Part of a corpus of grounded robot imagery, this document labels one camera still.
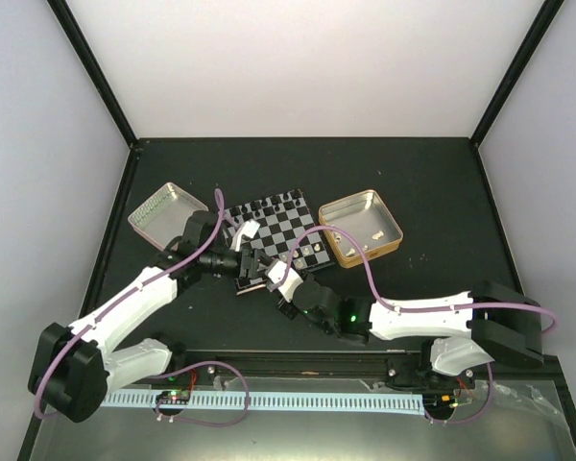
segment white wall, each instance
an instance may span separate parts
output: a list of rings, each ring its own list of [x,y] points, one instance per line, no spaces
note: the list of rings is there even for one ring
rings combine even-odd
[[[527,294],[561,316],[545,342],[576,403],[576,0],[565,2],[482,146]]]
[[[141,137],[469,136],[542,0],[69,0]]]
[[[41,330],[78,313],[128,149],[44,0],[0,0],[0,460]]]

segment black frame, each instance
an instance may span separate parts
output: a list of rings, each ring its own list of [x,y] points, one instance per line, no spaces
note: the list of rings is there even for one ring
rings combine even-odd
[[[477,128],[475,129],[473,135],[470,138],[470,144],[474,156],[478,159],[480,171],[483,177],[483,182],[488,188],[489,200],[493,206],[495,219],[499,231],[499,235],[504,241],[504,246],[509,261],[513,261],[512,255],[510,253],[510,247],[505,237],[505,232],[501,225],[501,220],[497,213],[496,207],[494,205],[494,199],[492,196],[491,189],[489,187],[489,181],[486,177],[484,166],[481,161],[481,156],[478,151],[479,146],[484,140],[485,136],[491,129],[494,120],[496,119],[499,112],[501,112],[506,100],[510,96],[516,82],[520,78],[523,70],[527,66],[527,63],[535,53],[541,39],[548,30],[548,27],[555,18],[557,12],[559,11],[564,0],[544,0],[540,11],[538,12],[534,22],[532,23],[525,39],[522,41],[520,47],[518,48],[512,63],[510,64],[508,70],[506,71],[502,81],[500,82],[496,92],[494,93],[487,109],[485,110]],[[113,243],[115,240],[115,235],[117,233],[117,228],[121,222],[124,214],[126,200],[128,198],[129,191],[132,186],[132,180],[138,166],[138,161],[140,158],[141,149],[138,148],[140,140],[136,137],[132,127],[122,111],[119,102],[117,101],[101,67],[96,61],[93,52],[91,51],[84,34],[79,27],[73,13],[70,11],[66,0],[47,0],[47,3],[51,6],[56,18],[58,19],[60,25],[64,29],[66,36],[68,37],[71,45],[77,52],[85,70],[87,71],[92,83],[96,86],[101,98],[105,102],[110,115],[113,117],[115,124],[119,128],[122,136],[124,137],[126,143],[129,145],[130,153],[122,179],[119,184],[115,202],[111,209],[111,213],[108,219],[108,225],[103,237],[101,248],[99,250],[96,262],[94,264],[94,269],[92,276],[87,287],[84,302],[82,305],[81,312],[87,312],[91,307],[97,305],[99,301],[100,291],[103,286],[105,271],[107,269],[108,258],[111,254]],[[520,280],[516,271],[514,263],[512,264],[513,279],[515,286],[519,291],[522,291]],[[574,406],[571,394],[567,387],[567,383],[564,378],[563,370],[559,359],[554,356],[546,356],[544,366],[541,369],[535,371],[517,371],[505,369],[502,366],[493,365],[494,374],[496,377],[501,379],[527,379],[527,380],[552,380],[555,383],[557,393],[559,395],[560,401],[562,403],[563,411],[565,413],[567,423],[571,430],[572,439],[576,447],[576,408]],[[371,373],[379,372],[379,367],[373,365]],[[21,450],[17,459],[27,460],[30,459],[32,451],[34,448],[36,435],[40,428],[40,421],[36,417],[32,417],[26,436],[23,440]]]

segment metal tray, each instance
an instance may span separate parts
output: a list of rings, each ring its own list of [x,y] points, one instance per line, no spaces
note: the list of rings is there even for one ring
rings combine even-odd
[[[321,224],[352,235],[361,244],[367,259],[395,251],[403,239],[395,218],[374,190],[365,190],[321,206],[319,220]],[[359,254],[347,256],[353,245],[345,238],[338,241],[329,230],[324,234],[342,267],[362,264],[363,258]]]
[[[183,234],[185,221],[197,210],[208,211],[201,201],[172,182],[164,184],[129,217],[134,231],[159,250]]]

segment checkered board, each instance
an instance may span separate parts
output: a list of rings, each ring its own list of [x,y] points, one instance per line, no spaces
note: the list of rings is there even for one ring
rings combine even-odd
[[[248,244],[253,249],[261,249],[272,258],[288,260],[290,249],[305,230],[316,226],[309,206],[299,189],[264,197],[260,200],[234,206],[226,211],[237,225],[249,219],[260,224],[258,234]],[[236,229],[228,226],[230,236]],[[320,232],[307,235],[299,243],[293,267],[297,270],[315,271],[332,264],[326,242]],[[264,286],[265,280],[237,279],[238,293],[251,291]]]

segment black tabletop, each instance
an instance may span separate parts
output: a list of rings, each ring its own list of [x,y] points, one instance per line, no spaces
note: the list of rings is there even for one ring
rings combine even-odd
[[[227,206],[298,187],[312,211],[365,189],[376,190],[404,232],[400,248],[372,261],[383,296],[439,297],[491,279],[514,287],[477,153],[465,138],[289,138],[143,141],[132,188],[109,255],[100,301],[136,277],[156,249],[128,215],[167,182],[210,207],[220,187]],[[342,295],[369,294],[362,266],[316,273]],[[235,296],[231,279],[206,277],[160,309],[124,346],[156,332],[199,351],[362,351],[276,310],[266,289]],[[373,340],[365,351],[410,349],[414,341]]]

